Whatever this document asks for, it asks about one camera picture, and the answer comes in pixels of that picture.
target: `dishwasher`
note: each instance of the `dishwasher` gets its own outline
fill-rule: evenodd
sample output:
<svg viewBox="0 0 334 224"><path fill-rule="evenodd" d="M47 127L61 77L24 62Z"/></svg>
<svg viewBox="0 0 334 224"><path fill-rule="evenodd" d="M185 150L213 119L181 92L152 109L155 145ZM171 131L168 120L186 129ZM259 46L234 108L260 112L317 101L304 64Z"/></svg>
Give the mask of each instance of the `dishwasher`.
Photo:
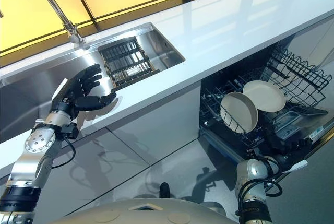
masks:
<svg viewBox="0 0 334 224"><path fill-rule="evenodd" d="M255 156L270 156L274 150L310 138L312 146L307 158L333 136L334 110L321 106L329 99L325 88L332 76L289 52L286 45L271 45L201 82L200 134L236 164ZM242 127L221 101L230 92L243 92L244 85L253 80L267 81L279 88L285 106L278 112L258 110L256 127L248 133L236 133L230 127ZM226 115L231 120L225 123ZM268 125L276 135L275 141L265 138L264 126Z"/></svg>

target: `dish rack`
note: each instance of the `dish rack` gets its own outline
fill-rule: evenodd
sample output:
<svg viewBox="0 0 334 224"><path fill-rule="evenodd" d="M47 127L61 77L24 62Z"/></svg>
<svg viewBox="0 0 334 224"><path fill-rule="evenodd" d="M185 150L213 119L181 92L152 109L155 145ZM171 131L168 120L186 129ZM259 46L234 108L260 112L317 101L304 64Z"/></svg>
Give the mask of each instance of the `dish rack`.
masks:
<svg viewBox="0 0 334 224"><path fill-rule="evenodd" d="M114 88L120 90L159 72L140 47L136 37L121 39L98 48L104 60L107 75Z"/></svg>
<svg viewBox="0 0 334 224"><path fill-rule="evenodd" d="M283 128L289 126L300 115L306 114L325 99L325 95L321 91L332 80L331 75L324 74L323 70L317 70L314 65L309 65L308 61L302 60L301 57L295 56L280 45L275 45L270 52L270 58L263 67L237 75L233 77L233 80L227 80L220 87L205 88L201 94L200 121L202 123L207 123L212 118L217 121L224 120L220 115L220 110L223 108L231 117L231 121L225 124L229 128L231 125L236 125L234 129L231 129L233 131L241 128L243 133L233 133L247 147L252 148L263 141L263 124L272 124L275 132L280 136L279 132ZM226 94L234 91L242 92L243 86L252 80L263 80L277 86L285 96L286 105L278 112L261 112L264 121L259 120L255 129L246 133L245 129L220 103Z"/></svg>

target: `stainless steel sink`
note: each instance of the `stainless steel sink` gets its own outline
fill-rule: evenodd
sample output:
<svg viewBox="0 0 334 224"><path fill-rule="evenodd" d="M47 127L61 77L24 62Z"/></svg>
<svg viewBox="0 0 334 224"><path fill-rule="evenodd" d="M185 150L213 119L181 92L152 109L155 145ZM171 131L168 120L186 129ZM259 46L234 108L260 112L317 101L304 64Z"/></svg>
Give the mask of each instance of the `stainless steel sink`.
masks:
<svg viewBox="0 0 334 224"><path fill-rule="evenodd" d="M155 69L161 72L185 59L151 23L129 29L91 43L87 50L73 50L53 61L0 80L0 143L31 129L34 120L45 118L51 97L64 78L72 78L80 70L99 63L101 85L90 95L107 95L115 87L104 68L98 48L123 38L136 37Z"/></svg>

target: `beige plate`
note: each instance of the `beige plate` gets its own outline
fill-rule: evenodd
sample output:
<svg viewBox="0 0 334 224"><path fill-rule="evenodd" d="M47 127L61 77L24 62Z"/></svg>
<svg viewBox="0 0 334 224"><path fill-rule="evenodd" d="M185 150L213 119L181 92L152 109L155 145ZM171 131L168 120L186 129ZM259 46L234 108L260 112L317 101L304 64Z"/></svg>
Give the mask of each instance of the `beige plate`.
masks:
<svg viewBox="0 0 334 224"><path fill-rule="evenodd" d="M249 97L241 92L230 92L222 99L221 105L221 117L231 130L236 133L243 133L244 129L248 133L255 128L258 121L258 112Z"/></svg>
<svg viewBox="0 0 334 224"><path fill-rule="evenodd" d="M282 91L273 84L262 80L248 82L244 86L243 93L253 101L257 109L265 112L277 112L285 106Z"/></svg>

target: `countertop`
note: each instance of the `countertop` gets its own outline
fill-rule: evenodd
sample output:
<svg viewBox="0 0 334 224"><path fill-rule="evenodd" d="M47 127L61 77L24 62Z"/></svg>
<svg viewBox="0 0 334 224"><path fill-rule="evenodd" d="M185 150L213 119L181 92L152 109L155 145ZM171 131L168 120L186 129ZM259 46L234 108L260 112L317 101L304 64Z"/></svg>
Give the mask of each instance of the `countertop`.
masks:
<svg viewBox="0 0 334 224"><path fill-rule="evenodd" d="M108 113L86 114L88 135L334 14L334 0L195 0L88 36L153 23L185 61L117 92ZM73 49L71 43L0 69L9 77ZM0 168L17 160L29 131L0 144Z"/></svg>

